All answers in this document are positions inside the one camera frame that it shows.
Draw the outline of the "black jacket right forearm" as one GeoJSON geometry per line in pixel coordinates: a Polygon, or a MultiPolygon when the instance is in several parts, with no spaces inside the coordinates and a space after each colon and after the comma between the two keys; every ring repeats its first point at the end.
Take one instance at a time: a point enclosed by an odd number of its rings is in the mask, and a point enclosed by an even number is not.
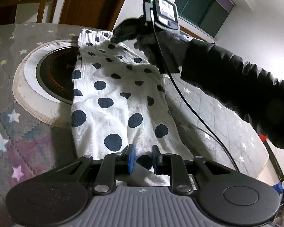
{"type": "Polygon", "coordinates": [[[284,80],[214,44],[184,40],[180,78],[217,99],[284,150],[284,80]]]}

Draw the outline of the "grey gloved right hand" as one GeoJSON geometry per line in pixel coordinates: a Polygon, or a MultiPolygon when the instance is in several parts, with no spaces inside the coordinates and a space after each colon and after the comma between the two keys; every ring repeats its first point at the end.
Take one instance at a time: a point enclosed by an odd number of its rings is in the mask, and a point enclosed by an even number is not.
{"type": "Polygon", "coordinates": [[[190,40],[179,33],[160,31],[149,35],[138,35],[134,48],[142,51],[148,62],[155,66],[162,64],[162,59],[169,71],[183,65],[190,40]]]}

